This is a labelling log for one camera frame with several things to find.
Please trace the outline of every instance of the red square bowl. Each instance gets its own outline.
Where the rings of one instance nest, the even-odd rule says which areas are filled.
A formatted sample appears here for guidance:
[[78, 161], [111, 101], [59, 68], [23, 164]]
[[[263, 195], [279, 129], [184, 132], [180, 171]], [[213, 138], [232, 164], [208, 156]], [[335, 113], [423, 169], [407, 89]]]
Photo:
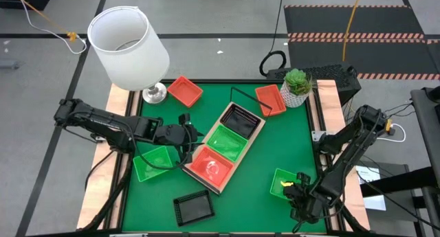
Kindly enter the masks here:
[[204, 146], [190, 168], [206, 181], [220, 187], [233, 167], [234, 164]]
[[265, 117], [269, 116], [269, 114], [273, 116], [286, 111], [286, 106], [276, 84], [256, 88], [255, 93], [259, 101], [272, 107], [272, 111], [270, 111], [269, 108], [260, 104], [261, 111]]
[[203, 90], [181, 76], [168, 87], [168, 92], [185, 106], [191, 107], [200, 98]]

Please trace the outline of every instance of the green table surface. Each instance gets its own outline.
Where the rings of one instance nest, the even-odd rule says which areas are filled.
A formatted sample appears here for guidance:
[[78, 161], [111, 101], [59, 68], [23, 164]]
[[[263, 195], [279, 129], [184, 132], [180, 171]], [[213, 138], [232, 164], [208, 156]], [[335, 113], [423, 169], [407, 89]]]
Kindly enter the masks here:
[[[178, 123], [178, 116], [190, 113], [191, 122], [201, 133], [208, 133], [230, 102], [232, 86], [252, 95], [266, 84], [198, 84], [201, 98], [189, 109], [169, 95], [159, 105], [142, 105], [142, 115], [162, 117], [164, 124]], [[261, 116], [258, 103], [234, 91], [232, 101]], [[138, 144], [145, 153], [157, 146]], [[168, 147], [173, 161], [177, 151]], [[131, 175], [122, 229], [125, 232], [290, 232], [296, 221], [285, 199], [270, 194], [276, 168], [316, 178], [310, 130], [305, 105], [269, 117], [225, 190], [211, 194], [215, 216], [178, 227], [173, 199], [205, 190], [201, 183], [180, 169], [139, 182]], [[325, 222], [302, 225], [301, 232], [326, 232]]]

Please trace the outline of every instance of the green dish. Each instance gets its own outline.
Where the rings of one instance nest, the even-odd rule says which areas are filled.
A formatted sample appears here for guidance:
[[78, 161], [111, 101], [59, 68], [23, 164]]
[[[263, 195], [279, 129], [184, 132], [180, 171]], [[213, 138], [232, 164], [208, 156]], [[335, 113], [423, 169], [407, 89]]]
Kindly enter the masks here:
[[294, 183], [299, 183], [300, 181], [296, 179], [296, 174], [294, 173], [285, 171], [280, 168], [275, 169], [274, 179], [272, 180], [272, 186], [270, 187], [270, 194], [285, 200], [289, 200], [283, 194], [283, 186], [281, 185], [281, 181], [293, 181]]
[[236, 162], [248, 141], [220, 124], [206, 144], [226, 159]]
[[[168, 155], [168, 151], [165, 146], [149, 151], [142, 156], [155, 166], [170, 167], [172, 165], [170, 156]], [[133, 158], [133, 163], [135, 165], [137, 179], [139, 179], [139, 182], [146, 181], [147, 179], [151, 179], [168, 171], [154, 169], [148, 166], [139, 156]]]

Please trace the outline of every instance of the white cable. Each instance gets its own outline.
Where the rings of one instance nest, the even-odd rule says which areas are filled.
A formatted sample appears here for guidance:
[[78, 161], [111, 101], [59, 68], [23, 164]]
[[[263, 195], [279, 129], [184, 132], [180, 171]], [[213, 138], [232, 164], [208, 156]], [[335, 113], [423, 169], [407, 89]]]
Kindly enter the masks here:
[[393, 140], [393, 139], [388, 139], [388, 138], [383, 138], [383, 137], [378, 137], [377, 140], [385, 140], [385, 141], [390, 141], [390, 142], [404, 142], [406, 140], [406, 133], [404, 130], [404, 127], [402, 127], [400, 124], [391, 124], [391, 127], [393, 126], [397, 126], [401, 129], [401, 131], [404, 133], [404, 138], [402, 140]]
[[48, 32], [48, 33], [54, 35], [55, 37], [59, 38], [60, 40], [62, 40], [62, 41], [66, 44], [67, 48], [69, 48], [70, 52], [73, 53], [73, 54], [81, 54], [81, 53], [83, 53], [83, 52], [87, 49], [87, 45], [86, 45], [86, 43], [85, 43], [85, 40], [81, 39], [79, 35], [76, 35], [76, 38], [78, 38], [78, 39], [84, 44], [84, 49], [82, 49], [81, 52], [74, 52], [74, 51], [71, 49], [69, 43], [68, 43], [64, 38], [61, 38], [59, 35], [56, 35], [55, 33], [51, 32], [51, 31], [49, 31], [49, 30], [45, 30], [45, 29], [42, 29], [42, 28], [39, 28], [39, 27], [34, 26], [34, 24], [32, 24], [32, 22], [30, 21], [29, 13], [28, 13], [28, 9], [26, 8], [25, 3], [24, 3], [22, 0], [20, 0], [20, 2], [21, 2], [21, 4], [23, 4], [23, 8], [25, 9], [25, 13], [26, 13], [27, 21], [29, 22], [29, 24], [30, 24], [33, 28], [35, 28], [36, 30], [43, 31], [43, 32]]

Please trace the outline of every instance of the potted plant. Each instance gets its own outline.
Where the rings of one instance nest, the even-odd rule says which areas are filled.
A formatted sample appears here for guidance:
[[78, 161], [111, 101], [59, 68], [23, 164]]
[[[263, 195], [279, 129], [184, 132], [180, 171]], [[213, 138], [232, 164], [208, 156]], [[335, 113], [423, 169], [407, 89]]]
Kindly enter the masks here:
[[284, 104], [288, 107], [298, 107], [311, 91], [311, 78], [307, 78], [306, 73], [299, 69], [292, 69], [284, 77], [284, 83], [280, 93]]

